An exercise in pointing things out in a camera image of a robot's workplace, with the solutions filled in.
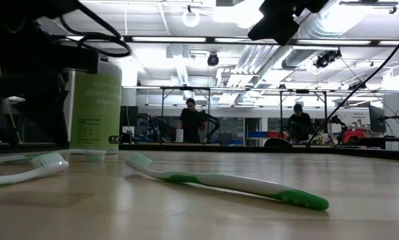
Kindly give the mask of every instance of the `table surface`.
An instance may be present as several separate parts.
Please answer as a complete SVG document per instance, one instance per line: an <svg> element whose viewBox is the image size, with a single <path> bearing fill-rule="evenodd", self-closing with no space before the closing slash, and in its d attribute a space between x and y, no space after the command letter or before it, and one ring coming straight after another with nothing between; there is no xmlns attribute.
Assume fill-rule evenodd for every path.
<svg viewBox="0 0 399 240"><path fill-rule="evenodd" d="M172 145L172 146L220 146L220 143L150 143L144 142L140 145Z"/></svg>
<svg viewBox="0 0 399 240"><path fill-rule="evenodd" d="M159 171L225 173L323 196L327 212L154 180L128 152L0 188L0 239L399 239L399 161L289 153L143 152ZM0 175L27 170L0 165Z"/></svg>

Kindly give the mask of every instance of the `man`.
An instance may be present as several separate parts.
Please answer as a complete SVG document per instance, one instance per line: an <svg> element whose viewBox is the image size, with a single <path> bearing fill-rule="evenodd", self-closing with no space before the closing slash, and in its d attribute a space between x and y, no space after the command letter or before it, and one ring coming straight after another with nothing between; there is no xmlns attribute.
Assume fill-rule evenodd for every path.
<svg viewBox="0 0 399 240"><path fill-rule="evenodd" d="M288 134L292 144L305 144L312 130L312 121L307 113L303 113L301 104L294 105L294 114L288 120Z"/></svg>
<svg viewBox="0 0 399 240"><path fill-rule="evenodd" d="M185 143L200 143L199 131L204 131L205 122L200 118L199 112L195 109L195 100L186 100L187 108L181 111L179 129L183 129L183 140Z"/></svg>

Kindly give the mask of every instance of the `monitor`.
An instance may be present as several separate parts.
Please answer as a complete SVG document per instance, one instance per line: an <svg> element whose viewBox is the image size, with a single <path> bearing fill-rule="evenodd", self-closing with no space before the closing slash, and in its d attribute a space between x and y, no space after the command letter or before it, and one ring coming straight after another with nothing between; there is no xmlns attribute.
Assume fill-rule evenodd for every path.
<svg viewBox="0 0 399 240"><path fill-rule="evenodd" d="M384 117L384 110L371 105L369 105L369 110L371 131L386 132L386 122L380 120L381 117Z"/></svg>

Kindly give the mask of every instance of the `toothbrush handle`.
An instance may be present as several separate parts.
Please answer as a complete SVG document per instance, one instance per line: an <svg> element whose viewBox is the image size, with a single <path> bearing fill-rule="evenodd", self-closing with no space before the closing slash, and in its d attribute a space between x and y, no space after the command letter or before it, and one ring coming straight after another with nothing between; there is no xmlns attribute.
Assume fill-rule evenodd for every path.
<svg viewBox="0 0 399 240"><path fill-rule="evenodd" d="M246 177L219 174L173 173L165 180L177 183L196 183L208 187L240 191L316 210L326 210L329 208L328 201L319 196L281 184Z"/></svg>

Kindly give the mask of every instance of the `white toothbrush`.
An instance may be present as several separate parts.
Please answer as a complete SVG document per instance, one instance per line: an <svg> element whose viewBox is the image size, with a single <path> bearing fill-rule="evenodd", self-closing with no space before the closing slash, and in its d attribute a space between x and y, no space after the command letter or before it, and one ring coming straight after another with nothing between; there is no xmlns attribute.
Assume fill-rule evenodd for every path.
<svg viewBox="0 0 399 240"><path fill-rule="evenodd" d="M153 171L147 168L151 163L152 160L140 153L133 153L129 159L125 160L125 164L129 167L164 181L196 183L208 187L240 191L315 210L327 210L329 208L329 202L326 199L278 183L223 174Z"/></svg>
<svg viewBox="0 0 399 240"><path fill-rule="evenodd" d="M51 153L2 156L0 157L0 163L31 159L29 162L32 164L34 169L25 173L0 176L0 186L18 183L39 177L45 177L59 171L63 171L69 166L69 163L66 162L61 156L64 154L85 154L88 156L98 156L101 159L104 159L106 151L88 149L66 149Z"/></svg>
<svg viewBox="0 0 399 240"><path fill-rule="evenodd" d="M0 186L10 185L38 177L45 177L65 170L69 163L59 153L47 153L30 160L33 170L14 175L0 176Z"/></svg>
<svg viewBox="0 0 399 240"><path fill-rule="evenodd" d="M64 154L85 154L85 155L105 155L106 151L99 151L99 150L84 150L84 149L64 149L55 151L55 153L60 153L61 155ZM43 155L44 153L32 153L26 155L8 155L0 157L0 163L8 163L12 161L19 161L25 159L31 159L33 157L37 157Z"/></svg>

